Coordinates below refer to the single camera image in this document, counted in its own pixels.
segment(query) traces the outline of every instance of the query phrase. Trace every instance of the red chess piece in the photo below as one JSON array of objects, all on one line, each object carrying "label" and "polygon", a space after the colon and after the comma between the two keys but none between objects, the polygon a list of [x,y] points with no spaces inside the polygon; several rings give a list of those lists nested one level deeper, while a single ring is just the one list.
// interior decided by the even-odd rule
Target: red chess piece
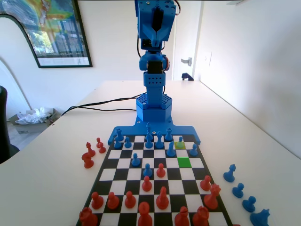
[{"label": "red chess piece", "polygon": [[96,226],[97,216],[92,213],[92,210],[89,207],[85,207],[79,213],[79,221],[82,226]]},{"label": "red chess piece", "polygon": [[84,153],[81,157],[81,159],[84,161],[84,167],[86,169],[89,169],[91,168],[93,165],[94,165],[94,162],[93,160],[91,159],[91,156],[90,154],[87,152],[87,153]]},{"label": "red chess piece", "polygon": [[136,204],[136,198],[133,196],[132,192],[131,191],[128,191],[127,192],[127,198],[124,202],[125,206],[127,208],[133,208]]},{"label": "red chess piece", "polygon": [[152,226],[152,218],[149,215],[149,204],[147,202],[140,203],[138,210],[141,215],[138,220],[138,226]]},{"label": "red chess piece", "polygon": [[158,208],[161,209],[161,210],[165,210],[168,207],[169,200],[168,200],[168,197],[166,195],[166,188],[165,187],[161,187],[160,195],[156,199],[156,204],[157,204]]},{"label": "red chess piece", "polygon": [[216,197],[219,195],[221,188],[219,185],[213,184],[211,186],[210,191],[211,191],[211,194],[205,195],[204,203],[209,209],[214,210],[218,207],[218,201],[217,201]]},{"label": "red chess piece", "polygon": [[160,163],[159,164],[159,169],[157,169],[157,176],[160,177],[160,178],[165,176],[165,170],[163,169],[163,167],[164,167],[163,164]]},{"label": "red chess piece", "polygon": [[91,144],[89,142],[86,143],[86,147],[88,149],[88,153],[90,154],[90,156],[93,157],[95,155],[95,151],[92,150]]},{"label": "red chess piece", "polygon": [[148,192],[151,190],[151,187],[152,187],[152,184],[150,182],[150,177],[149,176],[145,176],[144,177],[144,182],[142,184],[142,189],[145,191],[145,192]]},{"label": "red chess piece", "polygon": [[99,196],[97,192],[92,193],[92,207],[97,210],[103,206],[103,197]]},{"label": "red chess piece", "polygon": [[109,193],[109,200],[108,200],[108,208],[114,210],[119,205],[119,198],[114,194],[114,192]]},{"label": "red chess piece", "polygon": [[210,190],[210,188],[211,188],[210,180],[211,180],[211,178],[209,176],[205,176],[205,180],[201,181],[201,188],[204,191],[209,191]]},{"label": "red chess piece", "polygon": [[188,209],[185,206],[182,206],[180,213],[178,213],[174,218],[175,226],[189,226]]},{"label": "red chess piece", "polygon": [[194,226],[208,226],[209,211],[206,207],[200,206],[193,215],[192,222]]}]

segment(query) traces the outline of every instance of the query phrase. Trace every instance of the framed poster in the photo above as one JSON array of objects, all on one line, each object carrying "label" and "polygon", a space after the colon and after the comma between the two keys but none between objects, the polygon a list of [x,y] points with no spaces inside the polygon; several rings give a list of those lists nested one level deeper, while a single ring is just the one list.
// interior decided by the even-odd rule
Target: framed poster
[{"label": "framed poster", "polygon": [[39,68],[92,67],[76,0],[0,0],[1,17],[20,27]]}]

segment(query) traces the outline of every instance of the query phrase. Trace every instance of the blue chess piece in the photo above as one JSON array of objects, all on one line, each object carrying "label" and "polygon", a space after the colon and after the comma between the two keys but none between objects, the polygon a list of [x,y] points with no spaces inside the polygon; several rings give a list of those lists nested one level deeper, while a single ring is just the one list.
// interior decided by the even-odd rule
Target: blue chess piece
[{"label": "blue chess piece", "polygon": [[150,169],[150,165],[148,163],[145,164],[145,170],[143,171],[143,176],[149,176],[149,178],[151,178],[152,176],[152,170]]},{"label": "blue chess piece", "polygon": [[124,147],[130,148],[132,146],[132,143],[130,142],[130,138],[126,137],[126,143],[124,144]]},{"label": "blue chess piece", "polygon": [[169,148],[166,151],[166,154],[168,155],[168,157],[174,157],[175,156],[174,142],[173,141],[169,143]]},{"label": "blue chess piece", "polygon": [[237,198],[241,198],[244,196],[244,193],[243,193],[243,189],[244,189],[244,184],[243,183],[239,183],[237,187],[234,187],[232,189],[232,193],[237,197]]},{"label": "blue chess piece", "polygon": [[191,156],[197,156],[198,155],[197,145],[196,144],[192,145],[192,149],[189,151],[189,154]]},{"label": "blue chess piece", "polygon": [[165,140],[167,140],[167,141],[172,141],[173,140],[173,136],[171,135],[171,128],[167,128],[167,133],[165,135]]},{"label": "blue chess piece", "polygon": [[158,137],[158,141],[156,142],[156,144],[155,144],[155,146],[156,146],[156,148],[162,148],[163,146],[164,146],[164,144],[162,143],[162,141],[161,141],[161,138],[162,138],[162,133],[161,133],[161,131],[159,131],[158,133],[157,133],[157,137]]},{"label": "blue chess piece", "polygon": [[233,182],[235,180],[235,177],[233,176],[233,172],[236,170],[236,167],[234,164],[230,165],[229,172],[224,173],[224,179],[228,182]]},{"label": "blue chess piece", "polygon": [[132,166],[137,167],[140,165],[140,159],[138,159],[137,153],[133,154]]},{"label": "blue chess piece", "polygon": [[121,143],[119,142],[118,137],[115,137],[114,148],[116,149],[121,148]]},{"label": "blue chess piece", "polygon": [[254,226],[268,225],[269,209],[263,209],[260,213],[251,213],[250,220]]},{"label": "blue chess piece", "polygon": [[250,196],[249,200],[243,200],[243,207],[246,211],[252,213],[255,211],[254,203],[256,202],[256,198],[254,196]]}]

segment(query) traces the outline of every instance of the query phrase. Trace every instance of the chessboard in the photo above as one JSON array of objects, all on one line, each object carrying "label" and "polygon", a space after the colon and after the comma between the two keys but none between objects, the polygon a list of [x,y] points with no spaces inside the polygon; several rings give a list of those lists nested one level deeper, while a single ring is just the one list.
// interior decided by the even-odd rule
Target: chessboard
[{"label": "chessboard", "polygon": [[[129,137],[129,141],[132,143],[130,148],[124,146],[125,137]],[[158,138],[156,135],[153,135],[153,137],[153,144],[155,144]],[[184,142],[184,148],[181,149],[178,149],[176,145],[179,137],[182,137]],[[189,154],[193,144],[196,144],[193,135],[173,135],[173,140],[176,151],[174,157],[168,157],[166,154],[170,141],[167,142],[165,138],[164,146],[161,149],[157,149],[155,145],[152,148],[146,148],[145,136],[133,135],[124,135],[119,149],[114,148],[114,142],[110,145],[84,205],[84,207],[89,207],[92,213],[97,216],[98,226],[138,225],[140,217],[138,206],[141,202],[149,204],[149,215],[152,217],[155,226],[174,226],[174,218],[180,212],[182,206],[187,207],[190,225],[193,225],[193,215],[200,206],[205,206],[204,196],[210,194],[210,191],[204,191],[200,187],[200,182],[205,179],[206,175],[211,177],[211,174],[198,145],[198,155],[193,157]],[[134,153],[137,153],[141,160],[139,167],[133,167],[131,164]],[[152,188],[145,192],[142,189],[142,183],[144,182],[143,170],[147,163],[150,165],[153,174],[150,177]],[[156,174],[160,163],[164,165],[166,171],[162,178],[159,178]],[[156,205],[156,198],[163,186],[166,188],[169,205],[166,209],[161,210]],[[131,191],[136,198],[136,204],[131,209],[125,206],[128,191]],[[93,209],[91,205],[93,192],[98,192],[103,197],[103,205],[97,210]],[[107,207],[110,192],[114,192],[120,201],[119,206],[114,210]],[[208,209],[209,226],[233,226],[220,196],[217,196],[217,201],[218,208]]]}]

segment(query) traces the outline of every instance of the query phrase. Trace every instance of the white table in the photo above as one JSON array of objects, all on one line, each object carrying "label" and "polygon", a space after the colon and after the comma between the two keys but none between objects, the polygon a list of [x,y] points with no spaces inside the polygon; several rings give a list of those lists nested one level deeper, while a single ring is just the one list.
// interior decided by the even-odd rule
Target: white table
[{"label": "white table", "polygon": [[[80,104],[145,92],[142,81],[108,81]],[[256,212],[270,208],[270,226],[301,222],[301,161],[200,82],[168,81],[175,125],[192,125],[205,161],[222,188],[221,197],[235,224],[251,226],[242,200],[256,197]],[[134,108],[135,101],[113,102],[102,109]],[[67,113],[25,149],[0,165],[0,224],[4,226],[73,226],[85,204],[104,155],[83,167],[86,142],[107,140],[115,126],[133,125],[136,112],[77,109]],[[222,175],[231,164],[235,182]],[[244,197],[232,187],[244,183]]]}]

